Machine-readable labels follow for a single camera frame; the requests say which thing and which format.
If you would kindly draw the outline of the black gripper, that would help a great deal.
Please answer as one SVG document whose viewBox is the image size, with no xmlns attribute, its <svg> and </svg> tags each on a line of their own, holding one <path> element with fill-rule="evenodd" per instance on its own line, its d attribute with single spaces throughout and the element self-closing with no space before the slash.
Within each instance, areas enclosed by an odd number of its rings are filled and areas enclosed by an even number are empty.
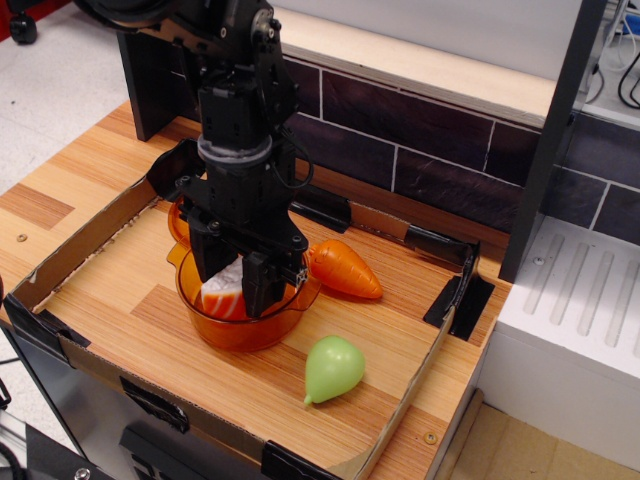
<svg viewBox="0 0 640 480">
<path fill-rule="evenodd" d="M 198 170 L 182 174 L 176 188 L 200 281 L 242 258 L 246 314 L 259 318 L 282 301 L 286 284 L 297 287 L 307 277 L 308 240 L 289 216 L 300 187 L 295 149 L 269 144 L 242 152 L 195 144 L 191 153 Z"/>
</svg>

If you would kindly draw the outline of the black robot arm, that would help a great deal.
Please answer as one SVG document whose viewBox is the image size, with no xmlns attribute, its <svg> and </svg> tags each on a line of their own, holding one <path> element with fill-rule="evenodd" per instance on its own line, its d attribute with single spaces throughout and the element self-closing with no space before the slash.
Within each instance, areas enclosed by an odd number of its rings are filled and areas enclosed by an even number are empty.
<svg viewBox="0 0 640 480">
<path fill-rule="evenodd" d="M 246 313 L 261 316 L 307 276 L 307 239 L 288 210 L 300 188 L 302 148 L 287 127 L 297 85 L 285 65 L 280 22 L 265 1 L 85 1 L 103 25 L 180 48 L 201 133 L 184 141 L 195 169 L 179 173 L 198 274 L 242 264 Z"/>
</svg>

